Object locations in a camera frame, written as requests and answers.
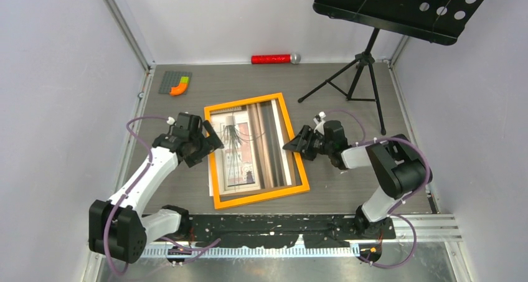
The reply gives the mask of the plant window photo print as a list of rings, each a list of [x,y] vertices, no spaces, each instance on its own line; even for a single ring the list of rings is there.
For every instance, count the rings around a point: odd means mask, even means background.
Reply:
[[[278,100],[215,110],[210,122],[223,148],[215,152],[221,198],[298,185],[295,157]]]

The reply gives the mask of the orange wooden picture frame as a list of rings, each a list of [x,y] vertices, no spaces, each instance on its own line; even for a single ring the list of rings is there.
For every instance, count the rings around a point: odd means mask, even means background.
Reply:
[[[273,93],[269,95],[262,95],[262,96],[257,96],[253,98],[247,98],[243,100],[236,100],[236,101],[230,101],[227,103],[220,103],[216,105],[207,106],[204,108],[204,116],[206,120],[210,121],[210,114],[215,110],[231,108],[231,107],[235,107],[238,105],[249,105],[252,103],[258,103],[261,101],[268,101],[268,100],[278,100],[280,102],[282,114],[283,114],[283,117],[286,123],[286,129],[290,137],[290,141],[291,141],[294,138],[295,134],[294,134],[293,125],[291,124],[290,114],[287,110],[286,102],[285,102],[285,99],[282,93]],[[217,181],[216,181],[217,173],[216,173],[216,165],[215,165],[215,152],[217,150],[215,150],[214,153],[212,153],[209,156],[209,192],[214,200],[214,207],[217,210],[227,209],[227,208],[232,208],[232,207],[239,207],[243,205],[254,204],[257,202],[263,202],[263,201],[272,200],[272,199],[278,199],[281,197],[300,194],[300,193],[307,192],[310,190],[305,166],[301,160],[300,154],[288,151],[292,153],[295,157],[296,173],[297,173],[296,177],[298,179],[297,186],[287,187],[284,189],[275,189],[275,190],[271,190],[269,192],[264,192],[261,194],[221,198],[219,194]]]

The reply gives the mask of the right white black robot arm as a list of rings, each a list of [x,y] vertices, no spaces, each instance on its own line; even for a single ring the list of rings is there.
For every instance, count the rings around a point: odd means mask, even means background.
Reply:
[[[354,232],[372,238],[389,215],[413,194],[431,182],[431,168],[424,155],[405,135],[349,144],[340,121],[320,121],[315,128],[304,125],[283,149],[312,161],[327,156],[340,170],[371,167],[378,181],[372,196],[356,209]]]

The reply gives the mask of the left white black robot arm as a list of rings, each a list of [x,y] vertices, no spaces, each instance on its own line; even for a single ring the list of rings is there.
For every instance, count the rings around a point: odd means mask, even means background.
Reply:
[[[224,145],[211,123],[198,115],[179,113],[163,120],[169,126],[166,133],[152,143],[137,139],[147,156],[126,184],[109,199],[95,200],[90,206],[88,247],[92,252],[134,263],[151,242],[166,235],[183,241],[190,235],[188,210],[165,205],[147,216],[144,210],[178,165],[194,167]]]

